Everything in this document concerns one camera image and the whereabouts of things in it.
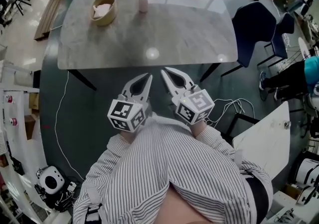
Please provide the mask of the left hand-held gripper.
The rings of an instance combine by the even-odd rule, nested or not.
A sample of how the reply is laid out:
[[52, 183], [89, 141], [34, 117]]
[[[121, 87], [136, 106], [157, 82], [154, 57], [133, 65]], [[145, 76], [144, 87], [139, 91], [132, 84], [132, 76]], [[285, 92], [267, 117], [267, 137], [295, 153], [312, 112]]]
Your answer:
[[113, 99], [107, 117], [113, 128], [133, 133], [152, 115], [149, 92], [153, 76], [144, 73], [128, 81]]

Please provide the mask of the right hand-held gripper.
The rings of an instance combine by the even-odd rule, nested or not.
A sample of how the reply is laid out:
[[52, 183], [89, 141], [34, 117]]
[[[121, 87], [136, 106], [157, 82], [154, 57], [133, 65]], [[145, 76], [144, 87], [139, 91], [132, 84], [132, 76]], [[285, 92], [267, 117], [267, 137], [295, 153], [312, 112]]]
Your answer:
[[176, 68], [164, 67], [160, 72], [180, 118], [194, 125], [210, 115], [215, 103], [207, 90], [194, 85], [188, 74]]

